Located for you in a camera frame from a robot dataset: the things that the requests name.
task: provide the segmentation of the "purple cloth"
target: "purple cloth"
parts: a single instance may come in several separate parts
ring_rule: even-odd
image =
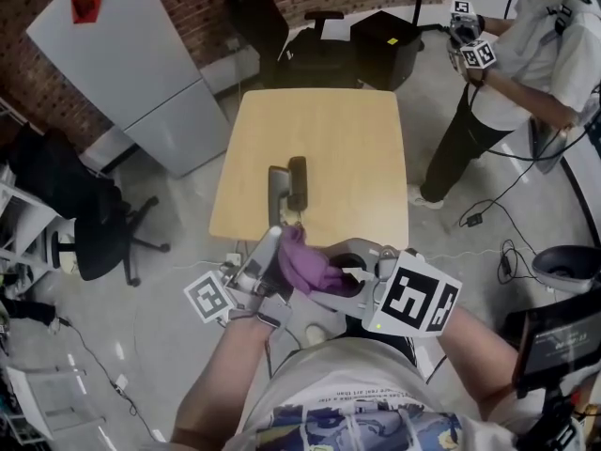
[[[328,258],[322,253],[307,246],[302,227],[284,227],[278,262],[285,279],[305,294],[312,290],[332,294],[345,293],[345,274],[341,269],[331,266]]]

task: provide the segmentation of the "concrete floor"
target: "concrete floor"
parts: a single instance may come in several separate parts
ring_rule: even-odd
[[[424,36],[426,48],[419,54],[412,76],[396,92],[399,100],[408,181],[419,183],[437,143],[451,120],[462,91],[462,80],[449,64],[445,37],[436,32]],[[222,102],[225,112],[235,118],[238,96]],[[505,143],[517,155],[527,155],[524,132],[516,132]],[[505,239],[517,247],[524,242],[499,209],[485,214],[483,225],[459,228],[456,221],[475,201],[494,198],[517,178],[510,160],[484,157],[485,168],[471,167],[450,192],[442,210],[409,207],[410,245],[429,261],[463,282],[460,301],[469,310],[498,326],[505,315],[532,304],[553,302],[542,286],[531,280],[517,280],[501,286],[497,282],[499,253]],[[124,195],[134,207],[156,195],[161,204],[153,209],[138,236],[171,243],[168,255],[146,249],[135,250],[142,279],[139,288],[125,285],[121,267],[93,282],[53,274],[39,285],[39,299],[56,303],[59,314],[72,320],[107,369],[111,379],[121,374],[129,385],[125,391],[136,403],[152,430],[169,438],[176,409],[198,377],[217,344],[222,328],[202,324],[182,290],[198,276],[215,269],[235,243],[208,234],[223,157],[215,159],[189,176],[173,180],[143,152],[119,168]],[[589,244],[591,238],[584,216],[569,182],[556,168],[543,177],[536,170],[520,182],[501,203],[534,249],[566,243]],[[530,263],[532,254],[524,251]],[[304,341],[304,327],[325,323],[334,334],[341,322],[330,313],[295,295],[291,331]],[[130,404],[110,387],[100,367],[85,351],[78,335],[63,329],[50,336],[40,324],[13,321],[9,361],[23,367],[69,365],[69,354],[84,367],[89,409],[106,418],[102,430],[88,431],[53,443],[55,449],[87,451],[117,449],[133,451],[149,440],[143,424],[130,416]],[[296,348],[284,335],[272,346],[274,365]],[[427,357],[421,367],[428,374],[442,353],[435,340],[419,340]],[[268,382],[265,363],[257,372],[250,405]],[[455,411],[476,415],[451,366],[445,364],[431,384],[441,400]]]

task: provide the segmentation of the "black office chair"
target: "black office chair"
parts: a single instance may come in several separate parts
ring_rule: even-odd
[[[260,55],[260,77],[267,88],[357,88],[357,59],[349,41],[322,40],[326,20],[342,20],[339,11],[312,11],[302,30],[285,46],[288,24],[273,0],[225,0],[236,29]]]
[[[60,266],[61,252],[74,252],[80,275],[91,281],[123,262],[128,285],[136,287],[140,279],[131,277],[131,244],[170,251],[169,244],[154,245],[134,237],[159,199],[151,197],[141,209],[131,211],[113,181],[93,175],[61,131],[39,135],[25,125],[6,149],[6,156],[18,187],[64,218],[75,219],[75,243],[60,243],[57,232],[51,237],[55,268]]]

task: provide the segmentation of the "wooden table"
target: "wooden table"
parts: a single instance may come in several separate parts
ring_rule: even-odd
[[[307,159],[307,242],[363,238],[408,246],[403,137],[392,92],[295,88],[247,92],[225,156],[209,232],[259,241],[268,169]]]

